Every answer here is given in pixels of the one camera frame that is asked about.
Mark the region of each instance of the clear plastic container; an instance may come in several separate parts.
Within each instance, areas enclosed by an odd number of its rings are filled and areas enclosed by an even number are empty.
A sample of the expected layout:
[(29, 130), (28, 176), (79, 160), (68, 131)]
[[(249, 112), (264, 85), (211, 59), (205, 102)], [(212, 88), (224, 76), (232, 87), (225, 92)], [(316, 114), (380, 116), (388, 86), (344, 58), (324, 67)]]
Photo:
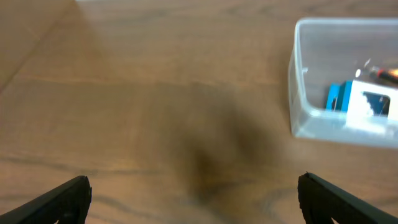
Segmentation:
[[(347, 128), (346, 113), (325, 110), (332, 83), (354, 80), (359, 66), (372, 58), (380, 67), (398, 68), (398, 19), (302, 19), (295, 28), (289, 65), (292, 133), (299, 138), (398, 147), (398, 122), (371, 116), (384, 134)], [(374, 82), (370, 77), (360, 77)]]

